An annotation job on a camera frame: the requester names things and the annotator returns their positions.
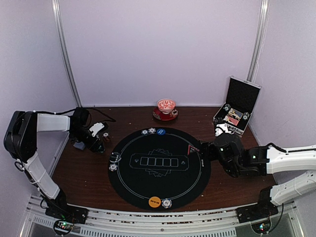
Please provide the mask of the red patterned bowl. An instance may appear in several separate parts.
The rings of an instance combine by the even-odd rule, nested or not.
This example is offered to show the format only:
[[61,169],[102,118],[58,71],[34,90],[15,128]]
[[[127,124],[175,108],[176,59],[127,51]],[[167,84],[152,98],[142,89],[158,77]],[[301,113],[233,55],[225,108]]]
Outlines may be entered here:
[[170,113],[172,110],[175,109],[176,103],[171,99],[161,99],[157,102],[157,107],[159,111],[164,114]]

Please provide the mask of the orange black chip stack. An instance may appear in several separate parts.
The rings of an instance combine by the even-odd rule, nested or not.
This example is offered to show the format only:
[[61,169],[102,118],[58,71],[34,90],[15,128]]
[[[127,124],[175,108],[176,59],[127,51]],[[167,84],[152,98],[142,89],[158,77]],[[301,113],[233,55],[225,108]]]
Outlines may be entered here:
[[107,132],[103,133],[103,140],[104,142],[110,142],[111,141],[110,134]]

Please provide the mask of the chip roll in case right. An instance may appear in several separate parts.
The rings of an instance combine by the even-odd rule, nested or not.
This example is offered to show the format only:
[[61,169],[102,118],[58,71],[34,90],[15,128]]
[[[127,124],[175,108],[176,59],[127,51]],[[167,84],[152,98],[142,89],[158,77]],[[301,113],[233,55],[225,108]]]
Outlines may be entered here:
[[250,119],[251,114],[249,112],[245,112],[242,115],[242,119],[243,120],[249,120]]

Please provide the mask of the grey card deck box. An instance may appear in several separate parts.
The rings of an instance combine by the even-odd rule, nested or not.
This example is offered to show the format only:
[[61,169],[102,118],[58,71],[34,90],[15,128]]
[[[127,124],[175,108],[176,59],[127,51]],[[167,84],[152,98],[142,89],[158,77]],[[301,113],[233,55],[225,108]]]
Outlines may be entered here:
[[84,150],[85,149],[85,144],[84,142],[75,142],[73,144],[73,146],[76,148],[76,149],[79,149],[79,150]]

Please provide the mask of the clear dealer button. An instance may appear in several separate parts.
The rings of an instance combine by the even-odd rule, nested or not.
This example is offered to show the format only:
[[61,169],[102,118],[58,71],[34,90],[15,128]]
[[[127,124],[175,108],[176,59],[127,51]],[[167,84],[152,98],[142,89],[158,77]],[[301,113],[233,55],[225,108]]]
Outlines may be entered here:
[[112,152],[109,156],[109,162],[117,163],[121,160],[121,155],[118,152]]

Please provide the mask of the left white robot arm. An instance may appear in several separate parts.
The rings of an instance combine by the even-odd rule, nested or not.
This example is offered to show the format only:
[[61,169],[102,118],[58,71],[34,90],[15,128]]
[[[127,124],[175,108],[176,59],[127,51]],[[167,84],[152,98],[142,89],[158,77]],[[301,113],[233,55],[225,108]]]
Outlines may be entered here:
[[37,147],[40,132],[67,132],[70,138],[82,142],[93,153],[102,153],[105,148],[101,133],[108,129],[108,122],[114,119],[89,123],[90,112],[77,107],[65,112],[15,111],[4,136],[3,144],[13,159],[20,164],[31,183],[44,197],[57,200],[63,191],[52,180],[44,168]]

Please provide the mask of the round black poker mat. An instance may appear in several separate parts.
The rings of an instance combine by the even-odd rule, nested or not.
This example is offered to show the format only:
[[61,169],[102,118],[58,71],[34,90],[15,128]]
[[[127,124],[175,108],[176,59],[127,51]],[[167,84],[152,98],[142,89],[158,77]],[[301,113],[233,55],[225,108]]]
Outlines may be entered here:
[[[142,135],[141,129],[115,146],[112,152],[120,153],[121,160],[116,171],[109,170],[109,180],[117,194],[133,206],[173,210],[202,194],[210,179],[211,163],[200,152],[188,155],[189,145],[201,150],[199,140],[192,135],[174,128],[154,128],[163,128],[166,133]],[[148,200],[153,196],[170,198],[172,206],[151,208]]]

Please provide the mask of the aluminium poker case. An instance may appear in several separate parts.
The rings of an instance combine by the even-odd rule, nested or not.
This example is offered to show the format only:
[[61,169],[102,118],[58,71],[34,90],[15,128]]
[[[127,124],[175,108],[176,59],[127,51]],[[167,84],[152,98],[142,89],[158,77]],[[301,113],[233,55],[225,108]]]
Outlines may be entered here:
[[227,124],[230,131],[242,136],[249,124],[249,120],[240,119],[237,126],[224,121],[225,116],[229,116],[228,112],[223,109],[225,104],[230,104],[231,108],[245,113],[252,112],[257,102],[261,86],[247,80],[230,77],[229,87],[225,103],[213,117],[213,122],[222,121]]

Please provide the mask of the orange big blind button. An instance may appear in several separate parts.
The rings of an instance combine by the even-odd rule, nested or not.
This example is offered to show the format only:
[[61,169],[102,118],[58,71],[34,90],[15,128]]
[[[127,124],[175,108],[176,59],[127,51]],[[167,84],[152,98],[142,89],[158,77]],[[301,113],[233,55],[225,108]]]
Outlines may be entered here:
[[148,204],[151,208],[158,208],[161,205],[161,199],[156,196],[150,197],[148,200]]

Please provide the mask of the red playing card deck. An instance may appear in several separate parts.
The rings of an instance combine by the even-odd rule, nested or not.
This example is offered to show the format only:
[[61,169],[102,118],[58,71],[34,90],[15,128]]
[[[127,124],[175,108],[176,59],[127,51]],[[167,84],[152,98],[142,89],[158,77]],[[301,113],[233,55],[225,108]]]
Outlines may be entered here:
[[232,117],[230,117],[230,116],[225,116],[225,117],[224,117],[224,121],[227,122],[227,123],[233,124],[233,125],[235,125],[235,126],[237,126],[238,123],[239,123],[239,120],[238,120],[238,119],[232,118]]

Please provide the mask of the blue small blind button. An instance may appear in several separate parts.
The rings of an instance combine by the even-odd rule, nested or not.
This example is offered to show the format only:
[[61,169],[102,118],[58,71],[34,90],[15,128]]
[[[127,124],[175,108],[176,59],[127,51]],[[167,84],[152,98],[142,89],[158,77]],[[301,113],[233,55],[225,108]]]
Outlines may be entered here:
[[164,135],[165,133],[166,133],[165,129],[163,129],[163,128],[157,129],[157,134],[158,135]]

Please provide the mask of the triangular all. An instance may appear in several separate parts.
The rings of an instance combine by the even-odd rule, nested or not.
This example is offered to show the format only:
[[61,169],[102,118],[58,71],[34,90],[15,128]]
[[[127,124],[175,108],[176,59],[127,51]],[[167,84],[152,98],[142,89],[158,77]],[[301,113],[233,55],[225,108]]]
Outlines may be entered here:
[[192,146],[192,145],[189,145],[188,146],[188,155],[191,155],[191,154],[194,154],[194,153],[199,153],[199,149]]

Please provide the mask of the right aluminium frame post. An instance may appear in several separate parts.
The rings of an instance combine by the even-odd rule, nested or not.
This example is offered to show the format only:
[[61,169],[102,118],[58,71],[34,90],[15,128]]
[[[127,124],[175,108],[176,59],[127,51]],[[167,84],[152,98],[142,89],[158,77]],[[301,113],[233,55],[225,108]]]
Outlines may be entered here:
[[255,44],[254,44],[253,53],[252,53],[252,57],[250,61],[250,67],[247,74],[247,81],[250,81],[250,82],[255,82],[259,56],[260,56],[260,52],[263,46],[263,40],[264,40],[265,31],[267,27],[269,6],[270,6],[269,0],[261,1]]

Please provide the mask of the green chip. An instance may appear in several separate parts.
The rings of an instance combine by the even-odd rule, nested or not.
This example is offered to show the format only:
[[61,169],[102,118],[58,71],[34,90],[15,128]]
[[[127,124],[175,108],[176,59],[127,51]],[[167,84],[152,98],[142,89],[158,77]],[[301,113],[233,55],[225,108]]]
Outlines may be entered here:
[[142,135],[148,135],[148,134],[149,134],[149,131],[146,130],[146,129],[144,129],[144,130],[141,131],[141,133],[142,133]]

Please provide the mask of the red floral saucer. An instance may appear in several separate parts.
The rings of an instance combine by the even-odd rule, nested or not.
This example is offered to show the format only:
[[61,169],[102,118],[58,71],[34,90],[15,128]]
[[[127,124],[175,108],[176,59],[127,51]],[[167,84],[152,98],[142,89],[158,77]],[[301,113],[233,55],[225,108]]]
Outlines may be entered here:
[[171,121],[178,117],[178,110],[174,109],[171,112],[165,114],[158,109],[158,107],[153,110],[153,117],[160,121]]

